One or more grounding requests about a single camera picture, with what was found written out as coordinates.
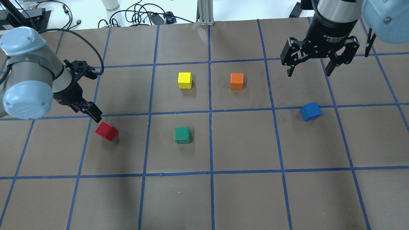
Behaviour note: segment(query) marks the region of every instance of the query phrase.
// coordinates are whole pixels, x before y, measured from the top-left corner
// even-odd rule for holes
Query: cable
[[[192,22],[192,21],[190,21],[190,20],[187,20],[187,19],[184,19],[184,18],[181,18],[181,17],[177,17],[177,16],[173,16],[173,15],[170,15],[170,14],[156,13],[156,12],[152,12],[152,11],[140,12],[140,11],[127,10],[127,9],[119,10],[119,11],[113,13],[113,14],[111,15],[111,17],[109,18],[109,21],[110,21],[110,22],[112,21],[112,18],[114,17],[115,14],[121,13],[121,12],[128,12],[128,11],[134,12],[134,13],[142,13],[141,15],[143,15],[143,14],[161,14],[161,15],[167,15],[167,16],[171,16],[171,17],[175,17],[175,18],[179,18],[179,19],[185,20],[185,21],[190,22],[190,23],[194,23],[194,22]]]
[[[72,31],[72,30],[67,30],[67,29],[45,29],[43,31],[38,32],[39,34],[48,32],[48,31],[64,31],[64,32],[68,32],[71,33],[79,38],[81,38],[81,40],[83,40],[87,45],[89,45],[91,47],[91,49],[97,54],[99,62],[101,63],[101,71],[97,73],[97,75],[102,75],[103,74],[103,70],[104,70],[104,65],[103,65],[103,61],[101,58],[101,55],[99,55],[98,51],[91,45],[91,43],[89,41],[87,41],[87,39],[83,38],[83,36],[77,34],[76,32]]]
[[[68,15],[69,20],[68,20],[67,24],[62,27],[62,29],[64,29],[65,27],[67,27],[67,28],[71,27],[71,24],[72,24],[72,21],[73,21],[72,11],[71,11],[71,9],[70,9],[65,3],[59,2],[59,1],[55,1],[55,0],[42,1],[42,2],[38,2],[38,3],[37,3],[36,9],[38,8],[38,6],[39,6],[41,3],[45,3],[45,2],[57,2],[57,3],[63,4],[64,13],[66,13],[66,14]]]
[[[79,24],[81,24],[81,19],[78,19],[77,23],[75,25],[71,26],[70,28],[68,28],[68,30],[71,30],[72,28],[78,26]]]
[[[23,9],[23,7],[20,5],[20,3],[17,2],[17,0],[14,0],[18,6],[20,6],[21,9]],[[23,12],[27,15],[28,19],[30,20],[31,26],[32,28],[34,28],[34,22],[31,19],[30,15],[28,15],[27,11],[25,9],[23,9]]]
[[[107,26],[109,25],[109,23],[108,23],[105,19],[101,19],[101,20],[99,20],[99,22],[98,22],[98,29],[99,29],[99,24],[100,24],[101,22],[103,22],[103,21],[106,23]]]
[[[118,24],[118,21],[115,18],[112,19],[112,24],[115,25],[114,20],[115,20],[115,22],[117,22],[116,23],[117,27],[120,27],[119,24]]]

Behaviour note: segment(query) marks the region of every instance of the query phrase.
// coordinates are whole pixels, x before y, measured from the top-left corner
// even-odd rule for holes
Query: black cable
[[[70,30],[70,29],[72,29],[72,28],[74,28],[74,27],[76,27],[76,26],[79,26],[79,24],[80,24],[80,23],[77,23],[77,24],[71,26],[70,28],[68,28],[68,30]]]
[[[101,20],[99,20],[99,22],[98,22],[98,29],[99,29],[99,24],[100,24],[101,22],[105,22],[107,26],[109,25],[109,23],[108,23],[105,19],[101,19]]]
[[[74,17],[72,16],[72,11],[71,11],[71,9],[70,9],[65,3],[59,2],[59,1],[55,1],[55,0],[42,1],[42,2],[38,2],[38,3],[37,3],[36,9],[38,8],[38,6],[39,6],[41,3],[45,3],[45,2],[57,2],[57,3],[63,4],[63,6],[65,6],[65,7],[68,9],[68,11],[69,11],[69,14],[67,14],[69,20],[68,20],[68,23],[67,23],[65,26],[62,27],[62,29],[64,29],[65,27],[67,27],[67,28],[71,27],[71,24],[72,24],[72,21],[73,21]]]
[[[121,12],[128,12],[128,11],[136,13],[136,12],[133,11],[133,10],[127,10],[127,9],[119,10],[119,11],[117,11],[117,12],[115,12],[114,14],[111,15],[111,17],[109,18],[109,21],[110,21],[110,22],[112,21],[112,18],[114,17],[115,14],[118,14],[118,13],[121,13]],[[190,20],[187,20],[187,19],[184,19],[184,18],[181,18],[181,17],[177,17],[177,16],[174,16],[174,15],[170,15],[170,14],[156,13],[156,12],[151,12],[151,11],[139,12],[139,13],[142,13],[142,14],[161,14],[161,15],[167,15],[167,16],[170,16],[170,17],[175,17],[175,18],[179,18],[179,19],[185,20],[185,21],[190,22],[190,23],[194,23],[194,22],[192,22],[192,21],[190,21]]]
[[[130,7],[128,7],[126,10],[129,10],[130,8],[132,8],[133,6],[136,6],[137,4],[139,4],[140,2],[142,2],[142,0],[140,0],[139,2],[132,4]],[[127,22],[131,23],[132,21],[128,21],[128,18],[126,17],[126,12],[125,12],[125,19]]]
[[[115,18],[112,19],[112,24],[117,25],[117,27],[120,27],[119,24],[118,24],[118,21]]]
[[[97,73],[97,75],[102,75],[103,74],[103,70],[104,70],[104,66],[103,66],[103,61],[101,58],[101,55],[99,55],[98,51],[91,45],[91,43],[89,41],[87,41],[87,39],[83,38],[83,36],[77,34],[76,32],[72,31],[72,30],[67,30],[67,29],[45,29],[43,31],[38,32],[39,34],[42,34],[44,32],[48,32],[48,31],[64,31],[64,32],[68,32],[71,33],[79,38],[81,38],[81,40],[83,40],[87,45],[89,45],[91,47],[91,49],[97,54],[99,62],[101,63],[101,71]]]
[[[20,3],[18,3],[17,0],[14,0],[14,1],[17,3],[18,6],[21,7],[21,9],[23,9],[23,7],[20,5]],[[28,13],[27,13],[27,11],[26,11],[25,9],[23,9],[23,12],[24,12],[25,14],[27,14],[28,20],[30,20],[31,26],[32,26],[32,28],[34,28],[34,22],[33,22],[33,20],[31,19],[30,15],[28,15]]]

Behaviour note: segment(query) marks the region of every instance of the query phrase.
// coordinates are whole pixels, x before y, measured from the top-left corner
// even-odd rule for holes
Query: table surface
[[[80,80],[84,97],[119,134],[109,142],[57,103],[38,120],[0,119],[1,229],[408,229],[409,45],[376,40],[365,58],[358,21],[351,64],[328,77],[327,60],[309,60],[288,78],[281,50],[308,24],[79,30],[105,66]],[[73,35],[43,37],[60,59],[100,68]],[[314,101],[323,114],[304,122]],[[175,143],[177,126],[191,144]]]

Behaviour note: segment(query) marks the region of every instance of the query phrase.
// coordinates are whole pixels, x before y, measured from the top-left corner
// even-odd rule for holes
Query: blue tape
[[[60,40],[58,41],[57,49],[55,50],[55,55],[57,55],[58,51],[60,50],[60,45],[61,45],[61,41],[63,40],[63,36],[64,36],[64,31],[61,32]]]
[[[261,46],[263,48],[264,65],[265,65],[265,72],[266,72],[266,76],[267,76],[267,86],[268,86],[268,92],[269,92],[269,95],[270,95],[271,108],[275,108],[274,101],[273,101],[273,95],[271,93],[270,74],[268,72],[268,65],[267,65],[267,58],[266,58],[266,54],[265,54],[263,33],[261,31],[261,26],[260,26],[260,20],[259,19],[257,19],[257,25],[258,25],[258,31],[260,33]],[[281,174],[282,174],[282,178],[283,178],[284,199],[285,199],[285,207],[287,209],[288,227],[289,227],[290,230],[292,230],[290,204],[289,204],[289,201],[288,201],[287,183],[285,181],[285,168],[284,168],[284,162],[283,162],[283,155],[282,155],[282,152],[281,152],[281,144],[280,144],[279,130],[278,130],[278,127],[277,127],[276,112],[275,112],[275,109],[272,109],[272,111],[273,111],[274,129],[275,129],[276,140],[277,140],[277,148],[278,148],[278,151],[279,151],[279,158],[280,158],[280,168],[281,168]]]
[[[213,171],[213,131],[212,131],[212,106],[211,106],[211,32],[210,26],[207,26],[207,48],[209,58],[209,154],[210,154],[210,171]],[[210,201],[211,201],[211,229],[215,230],[214,218],[214,178],[210,175]]]
[[[146,146],[145,146],[145,159],[144,159],[144,174],[146,173],[146,166],[148,164],[148,150],[149,150],[149,135],[151,133],[151,119],[152,119],[152,99],[153,99],[153,87],[155,83],[155,70],[156,70],[156,56],[157,56],[157,44],[159,41],[159,28],[160,24],[157,25],[156,30],[156,41],[155,41],[155,53],[153,56],[153,70],[152,70],[152,81],[151,81],[151,94],[149,96],[149,118],[148,118],[148,131],[146,132]],[[142,227],[142,212],[144,207],[144,195],[145,195],[145,181],[146,177],[142,177],[142,187],[141,187],[141,201],[139,203],[139,220],[138,229],[141,230]]]
[[[3,208],[3,212],[2,212],[1,217],[0,217],[0,228],[1,228],[1,225],[2,225],[2,223],[3,223],[4,215],[6,214],[7,206],[9,205],[9,202],[10,202],[11,193],[13,192],[14,185],[15,185],[16,179],[17,179],[17,175],[18,175],[18,172],[19,172],[19,170],[20,170],[21,163],[23,162],[24,154],[25,154],[25,152],[26,152],[27,145],[28,145],[28,141],[30,140],[31,133],[32,133],[32,131],[33,131],[33,127],[34,127],[34,123],[35,123],[35,122],[36,122],[36,120],[33,120],[33,121],[31,122],[30,130],[29,130],[29,132],[28,132],[27,139],[26,139],[26,142],[25,142],[25,144],[24,144],[23,151],[22,151],[21,156],[20,156],[20,160],[18,161],[17,169],[16,169],[16,172],[15,172],[15,174],[14,174],[13,181],[12,181],[12,183],[11,183],[11,187],[10,187],[10,190],[9,190],[9,194],[7,195],[7,200],[6,200],[6,203],[5,203],[4,208]]]
[[[361,190],[360,190],[359,185],[358,185],[358,180],[357,180],[357,177],[356,177],[356,174],[355,174],[354,165],[353,165],[353,163],[352,163],[351,154],[350,154],[349,148],[348,148],[348,143],[346,142],[346,137],[345,137],[345,133],[344,133],[344,128],[342,127],[341,118],[340,118],[339,113],[338,113],[337,104],[335,103],[335,98],[334,98],[334,94],[333,94],[333,92],[332,92],[332,88],[331,88],[331,84],[330,84],[329,78],[328,78],[327,74],[325,73],[324,62],[322,61],[322,59],[320,59],[320,62],[321,62],[322,70],[323,70],[323,72],[324,72],[325,80],[326,80],[327,85],[328,85],[328,89],[329,89],[329,91],[330,91],[331,99],[332,99],[332,102],[333,102],[333,104],[334,104],[335,114],[336,114],[336,116],[337,116],[338,125],[339,125],[339,128],[340,128],[340,130],[341,130],[342,139],[343,139],[343,142],[344,142],[344,146],[345,146],[346,154],[347,154],[347,157],[348,157],[349,165],[350,165],[350,167],[351,167],[351,172],[352,172],[352,176],[353,176],[353,179],[354,179],[355,188],[356,188],[356,190],[357,190],[358,199],[359,199],[359,202],[360,202],[360,205],[361,205],[362,214],[363,214],[363,216],[364,216],[366,228],[367,228],[368,230],[370,230],[371,227],[370,227],[370,225],[369,225],[368,216],[367,216],[367,214],[366,214],[364,202],[363,202],[363,200],[362,200]]]
[[[108,43],[109,43],[110,34],[111,34],[111,28],[108,30],[108,35],[107,35],[107,38],[106,38],[106,43],[105,43],[105,49],[104,49],[104,54],[103,54],[102,62],[105,61],[106,50],[107,50],[107,48],[108,48]],[[93,100],[93,102],[95,102],[96,99],[97,99],[98,86],[99,86],[99,81],[100,81],[100,79],[101,79],[101,76],[98,76],[98,81],[97,81],[97,86],[96,86],[96,88],[95,88],[95,93],[94,93],[94,100]],[[66,228],[66,230],[69,230],[69,229],[70,229],[70,225],[71,225],[72,212],[74,211],[75,198],[76,198],[76,193],[77,193],[77,190],[78,190],[79,179],[81,178],[81,170],[82,170],[82,165],[83,165],[83,163],[84,163],[85,151],[86,151],[86,149],[87,149],[88,137],[89,137],[89,135],[90,135],[91,123],[92,123],[92,119],[90,118],[90,120],[89,120],[89,122],[88,122],[87,133],[86,133],[86,135],[85,135],[85,141],[84,141],[84,146],[83,146],[83,150],[82,150],[81,160],[80,160],[79,167],[78,167],[78,173],[77,173],[76,180],[75,180],[74,193],[73,193],[73,195],[72,195],[71,206],[70,206],[70,212],[69,212],[69,214],[68,214],[68,220],[67,220],[67,228]]]

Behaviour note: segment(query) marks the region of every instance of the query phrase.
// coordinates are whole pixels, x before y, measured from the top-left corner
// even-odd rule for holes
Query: light blue joint cover
[[[52,89],[46,83],[22,81],[6,91],[3,106],[15,118],[38,119],[50,111],[52,97]]]
[[[14,28],[0,38],[0,47],[11,57],[28,54],[46,44],[37,31],[25,26]]]
[[[365,0],[362,16],[382,41],[409,43],[409,0]]]
[[[317,119],[321,114],[322,111],[318,106],[317,102],[309,103],[304,105],[300,110],[301,116],[303,117],[304,121],[310,121]]]

